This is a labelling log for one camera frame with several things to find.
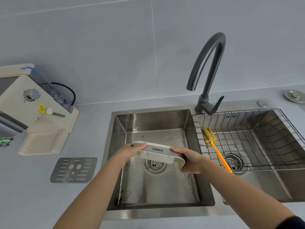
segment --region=yellow label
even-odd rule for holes
[[[39,108],[39,112],[40,112],[41,114],[44,114],[44,112],[45,112],[44,105],[43,105],[43,104],[39,104],[39,105],[38,105],[38,108]]]

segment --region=cleaning brush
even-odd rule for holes
[[[202,132],[202,136],[204,138],[204,142],[206,143],[206,145],[207,146],[213,146],[213,148],[216,151],[217,157],[219,158],[219,160],[221,161],[221,163],[223,164],[225,169],[228,172],[233,173],[230,166],[228,165],[226,160],[223,158],[223,156],[221,155],[221,153],[218,151],[218,149],[215,146],[215,144],[217,142],[217,138],[214,135],[214,133],[212,132],[212,130],[210,128],[207,128],[207,127],[204,126],[204,127],[202,127],[201,132]]]

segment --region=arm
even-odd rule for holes
[[[146,143],[120,148],[59,218],[53,229],[98,229],[125,163]]]
[[[294,216],[288,208],[260,189],[232,175],[209,158],[186,148],[171,147],[185,154],[183,173],[202,173],[249,228],[274,229]]]

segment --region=sink basin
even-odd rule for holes
[[[203,155],[220,164],[214,149],[204,145],[200,127],[206,126],[236,175],[280,202],[305,201],[304,139],[281,110],[220,112],[193,119]]]
[[[139,140],[200,152],[189,109],[116,115],[107,159],[125,143]],[[176,162],[135,155],[120,173],[108,210],[213,205],[211,185],[202,175],[182,174]]]

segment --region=faucet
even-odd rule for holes
[[[195,107],[195,111],[198,113],[206,112],[210,116],[213,115],[217,111],[221,101],[224,98],[224,96],[220,97],[215,106],[209,102],[209,92],[215,78],[222,54],[224,53],[225,45],[226,36],[224,33],[219,32],[214,34],[202,48],[191,71],[186,89],[189,91],[194,91],[206,62],[208,61],[213,50],[216,48],[204,90],[199,96],[198,103]]]

